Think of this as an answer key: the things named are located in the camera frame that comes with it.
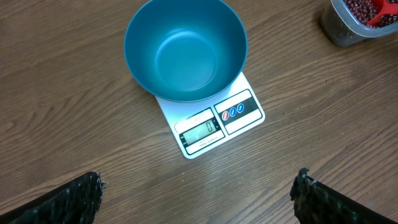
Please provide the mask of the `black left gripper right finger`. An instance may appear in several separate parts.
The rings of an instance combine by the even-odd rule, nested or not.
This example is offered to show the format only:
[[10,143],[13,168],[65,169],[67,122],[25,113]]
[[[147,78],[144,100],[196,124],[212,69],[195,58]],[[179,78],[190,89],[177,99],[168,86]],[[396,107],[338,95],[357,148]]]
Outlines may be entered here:
[[307,175],[302,168],[290,190],[301,224],[397,224]]

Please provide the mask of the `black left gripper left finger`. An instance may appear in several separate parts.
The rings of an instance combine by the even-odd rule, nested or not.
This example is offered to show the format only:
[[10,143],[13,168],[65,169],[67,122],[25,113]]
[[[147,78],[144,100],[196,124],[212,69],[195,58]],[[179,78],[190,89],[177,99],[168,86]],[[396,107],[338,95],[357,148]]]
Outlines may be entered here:
[[1,215],[7,224],[92,224],[106,183],[97,172],[87,172],[60,187]]

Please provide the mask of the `orange measuring scoop blue handle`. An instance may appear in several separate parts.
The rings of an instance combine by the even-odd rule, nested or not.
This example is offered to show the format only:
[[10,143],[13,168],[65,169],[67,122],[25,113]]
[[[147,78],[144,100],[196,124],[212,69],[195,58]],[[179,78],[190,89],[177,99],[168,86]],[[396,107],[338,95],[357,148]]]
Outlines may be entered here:
[[388,0],[371,0],[373,6],[378,9],[377,14],[367,22],[370,26],[375,26],[384,15],[397,15],[398,5],[397,3],[390,3]]

